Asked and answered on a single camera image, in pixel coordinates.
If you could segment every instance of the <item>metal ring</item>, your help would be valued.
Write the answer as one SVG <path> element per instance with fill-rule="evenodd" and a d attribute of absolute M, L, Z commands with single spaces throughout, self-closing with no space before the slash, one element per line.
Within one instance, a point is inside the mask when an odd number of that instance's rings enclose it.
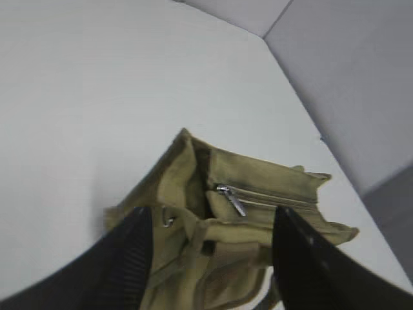
<path fill-rule="evenodd" d="M 175 222 L 175 218 L 166 218 L 166 206 L 164 205 L 162 206 L 162 222 L 165 228 L 171 227 Z"/>

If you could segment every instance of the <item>zipper pull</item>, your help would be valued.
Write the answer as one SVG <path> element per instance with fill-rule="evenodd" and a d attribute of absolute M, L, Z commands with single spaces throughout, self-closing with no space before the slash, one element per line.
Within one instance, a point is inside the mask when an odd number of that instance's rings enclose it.
<path fill-rule="evenodd" d="M 243 204 L 236 198 L 234 191 L 228 185 L 219 184 L 216 189 L 228 198 L 239 215 L 247 216 L 247 212 L 245 211 Z"/>

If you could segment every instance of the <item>canvas bag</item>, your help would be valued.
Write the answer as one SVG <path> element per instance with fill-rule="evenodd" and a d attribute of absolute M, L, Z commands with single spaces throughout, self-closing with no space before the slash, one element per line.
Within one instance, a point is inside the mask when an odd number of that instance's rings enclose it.
<path fill-rule="evenodd" d="M 317 188 L 328 174 L 304 172 L 217 149 L 183 129 L 106 225 L 150 207 L 154 258 L 142 310 L 224 310 L 261 289 L 271 265 L 275 209 L 285 205 L 335 245 L 358 230 L 327 222 Z M 277 302 L 274 286 L 268 308 Z"/>

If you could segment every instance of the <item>white table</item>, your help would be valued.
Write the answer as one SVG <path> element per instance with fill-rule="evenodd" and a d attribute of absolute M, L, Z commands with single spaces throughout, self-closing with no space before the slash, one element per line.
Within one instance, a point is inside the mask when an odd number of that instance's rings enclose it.
<path fill-rule="evenodd" d="M 341 248 L 412 290 L 260 38 L 167 0 L 36 2 L 0 4 L 0 298 L 90 247 L 181 127 L 333 174 L 319 208 L 361 230 Z"/>

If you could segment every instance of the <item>gray wall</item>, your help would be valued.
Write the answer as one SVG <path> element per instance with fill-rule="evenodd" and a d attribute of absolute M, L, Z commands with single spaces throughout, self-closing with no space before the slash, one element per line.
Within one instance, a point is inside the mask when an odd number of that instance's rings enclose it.
<path fill-rule="evenodd" d="M 263 37 L 290 0 L 180 0 Z"/>
<path fill-rule="evenodd" d="M 413 1 L 294 0 L 265 40 L 363 195 L 413 158 Z"/>
<path fill-rule="evenodd" d="M 364 203 L 413 282 L 413 164 L 368 193 Z"/>

